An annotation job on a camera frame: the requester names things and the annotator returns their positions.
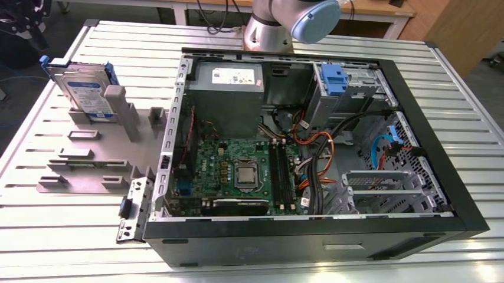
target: power supply label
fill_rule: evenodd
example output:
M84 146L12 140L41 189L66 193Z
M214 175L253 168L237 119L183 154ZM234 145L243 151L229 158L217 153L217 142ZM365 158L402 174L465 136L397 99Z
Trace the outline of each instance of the power supply label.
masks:
M215 68L211 71L213 84L255 84L254 69Z
M110 104L100 95L104 91L100 84L70 81L67 85L82 111L88 116L96 118L110 118L114 116Z

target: wooden cabinet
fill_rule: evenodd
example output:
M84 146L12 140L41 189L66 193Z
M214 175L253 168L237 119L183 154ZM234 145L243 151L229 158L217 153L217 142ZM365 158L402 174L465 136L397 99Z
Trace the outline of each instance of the wooden cabinet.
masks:
M504 37L503 0L408 0L401 40L433 41L464 77Z

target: slotted metal table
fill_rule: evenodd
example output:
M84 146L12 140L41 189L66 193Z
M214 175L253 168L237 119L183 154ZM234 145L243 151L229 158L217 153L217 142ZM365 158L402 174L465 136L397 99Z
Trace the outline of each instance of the slotted metal table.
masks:
M135 107L170 108L182 47L237 50L241 35L102 21L82 28L66 57L110 61ZM440 51L424 42L334 36L294 48L396 61L491 231L400 261L171 269L147 244L115 244L122 196L36 191L72 126L70 102L49 82L0 159L0 279L425 283L504 278L504 135Z

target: open computer tower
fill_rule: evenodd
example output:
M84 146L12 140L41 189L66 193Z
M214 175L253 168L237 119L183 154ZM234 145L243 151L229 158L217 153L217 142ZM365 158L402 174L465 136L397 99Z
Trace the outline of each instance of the open computer tower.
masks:
M393 61L183 50L166 125L116 240L171 266L400 259L488 230Z

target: gray carpet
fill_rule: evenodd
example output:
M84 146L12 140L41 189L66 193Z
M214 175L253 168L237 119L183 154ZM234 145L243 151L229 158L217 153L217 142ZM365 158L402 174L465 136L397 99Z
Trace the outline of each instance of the gray carpet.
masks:
M174 24L171 10L147 7L110 6L71 3L71 12L60 14L56 6L52 8L52 15L45 19L45 38L51 48L43 52L51 58L63 57L64 53L82 29L86 19L95 18L107 21L146 22L158 24ZM207 15L214 25L219 24L222 12ZM197 11L189 12L189 24L206 26ZM226 27L241 24L237 14L230 14ZM17 75L32 75L45 77L37 65L24 70L9 70L0 65L0 81ZM481 63L467 78L467 83L480 101L485 105L499 125L504 127L504 72L491 69L487 63ZM8 99L0 101L0 153L3 153L11 139L17 131L19 125L32 108L45 82L39 79L13 79L0 82L1 90L8 94Z

